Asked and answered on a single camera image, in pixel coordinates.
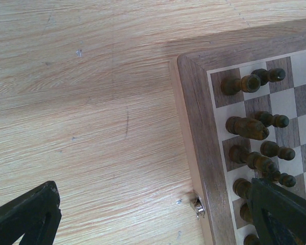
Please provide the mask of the wooden chess board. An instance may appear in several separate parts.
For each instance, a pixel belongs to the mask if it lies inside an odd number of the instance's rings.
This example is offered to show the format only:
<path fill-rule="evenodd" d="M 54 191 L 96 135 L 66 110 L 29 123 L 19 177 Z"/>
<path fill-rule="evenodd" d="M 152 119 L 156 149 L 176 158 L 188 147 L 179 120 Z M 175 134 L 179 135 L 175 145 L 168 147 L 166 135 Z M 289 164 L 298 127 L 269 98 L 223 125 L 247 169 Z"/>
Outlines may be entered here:
<path fill-rule="evenodd" d="M 268 158 L 281 173 L 295 177 L 295 186 L 272 183 L 306 200 L 306 19 L 181 39 L 178 44 L 181 53 L 170 63 L 170 75 L 193 182 L 191 199 L 199 196 L 205 207 L 205 217 L 199 219 L 205 244 L 261 244 L 248 199 L 233 192 L 233 183 L 265 178 L 257 169 L 232 162 L 229 150 L 240 145 L 261 154 L 264 141 L 292 148 L 293 160 Z M 222 93 L 224 78 L 241 79 L 260 68 L 282 68 L 286 77 L 254 93 Z M 267 127 L 264 140 L 226 130 L 229 117 L 255 119 L 259 111 L 285 115 L 289 125 Z"/>

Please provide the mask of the dark pawn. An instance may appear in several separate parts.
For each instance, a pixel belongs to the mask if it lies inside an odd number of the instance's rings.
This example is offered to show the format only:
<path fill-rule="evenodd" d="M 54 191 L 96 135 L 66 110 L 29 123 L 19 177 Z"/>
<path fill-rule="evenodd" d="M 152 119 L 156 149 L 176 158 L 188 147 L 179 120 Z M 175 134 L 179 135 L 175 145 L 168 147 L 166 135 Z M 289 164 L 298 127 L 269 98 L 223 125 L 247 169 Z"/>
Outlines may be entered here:
<path fill-rule="evenodd" d="M 260 68 L 252 71 L 251 74 L 260 78 L 261 86 L 266 85 L 268 82 L 280 82 L 286 77 L 286 72 L 282 68 L 272 68 L 270 70 Z"/>
<path fill-rule="evenodd" d="M 278 156 L 280 159 L 287 161 L 295 158 L 295 151 L 292 148 L 279 146 L 273 141 L 264 141 L 260 146 L 261 154 L 267 157 Z"/>
<path fill-rule="evenodd" d="M 289 125 L 289 119 L 285 115 L 272 115 L 267 111 L 259 111 L 254 115 L 254 117 L 265 127 L 274 126 L 276 128 L 285 128 Z"/>
<path fill-rule="evenodd" d="M 262 173 L 262 177 L 271 182 L 278 182 L 280 185 L 285 187 L 293 187 L 296 184 L 296 179 L 294 176 L 287 173 L 281 173 L 279 170 L 276 170 L 273 173 L 264 172 Z"/>

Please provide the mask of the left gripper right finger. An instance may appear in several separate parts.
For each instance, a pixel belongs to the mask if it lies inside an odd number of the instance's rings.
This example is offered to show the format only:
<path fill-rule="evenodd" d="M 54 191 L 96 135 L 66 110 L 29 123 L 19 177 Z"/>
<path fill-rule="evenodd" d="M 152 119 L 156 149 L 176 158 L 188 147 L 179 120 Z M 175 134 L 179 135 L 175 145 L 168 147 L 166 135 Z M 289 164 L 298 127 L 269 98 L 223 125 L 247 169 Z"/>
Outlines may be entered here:
<path fill-rule="evenodd" d="M 261 244 L 306 244 L 306 200 L 265 179 L 253 178 L 248 206 Z"/>

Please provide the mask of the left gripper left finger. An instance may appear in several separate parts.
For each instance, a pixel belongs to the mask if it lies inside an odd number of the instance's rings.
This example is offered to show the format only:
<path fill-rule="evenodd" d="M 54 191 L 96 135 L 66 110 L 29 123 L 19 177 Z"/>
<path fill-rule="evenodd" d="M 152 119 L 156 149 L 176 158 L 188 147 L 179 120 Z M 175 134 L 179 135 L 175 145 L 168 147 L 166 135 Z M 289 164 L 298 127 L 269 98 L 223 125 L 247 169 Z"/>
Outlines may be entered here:
<path fill-rule="evenodd" d="M 54 181 L 47 181 L 0 206 L 0 244 L 53 244 L 62 218 Z"/>

